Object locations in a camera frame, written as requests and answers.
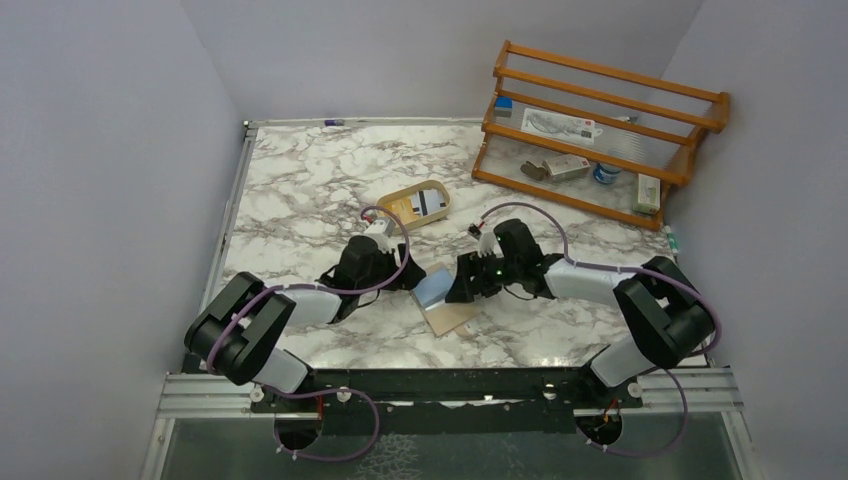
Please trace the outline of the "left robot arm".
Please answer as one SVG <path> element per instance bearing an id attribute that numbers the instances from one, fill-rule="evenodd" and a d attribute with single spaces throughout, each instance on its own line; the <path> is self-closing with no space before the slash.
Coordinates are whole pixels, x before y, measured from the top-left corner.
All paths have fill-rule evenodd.
<path id="1" fill-rule="evenodd" d="M 315 386 L 310 366 L 278 348 L 284 329 L 338 323 L 359 308 L 362 295 L 411 291 L 425 276 L 406 244 L 384 252 L 375 238 L 357 235 L 315 283 L 272 288 L 250 272 L 238 273 L 191 324 L 184 345 L 213 373 L 235 385 L 274 387 L 285 407 L 302 410 Z"/>

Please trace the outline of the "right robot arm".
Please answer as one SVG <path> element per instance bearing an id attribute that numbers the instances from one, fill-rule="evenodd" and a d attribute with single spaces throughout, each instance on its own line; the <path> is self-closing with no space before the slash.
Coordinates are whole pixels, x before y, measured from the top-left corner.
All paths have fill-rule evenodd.
<path id="1" fill-rule="evenodd" d="M 449 304 L 521 286 L 532 298 L 579 299 L 619 308 L 629 333 L 591 358 L 577 380 L 579 398 L 600 407 L 617 387 L 651 369 L 672 369 L 718 327 L 696 290 L 670 259 L 639 267 L 580 266 L 542 251 L 519 219 L 475 230 L 478 248 L 457 258 Z"/>

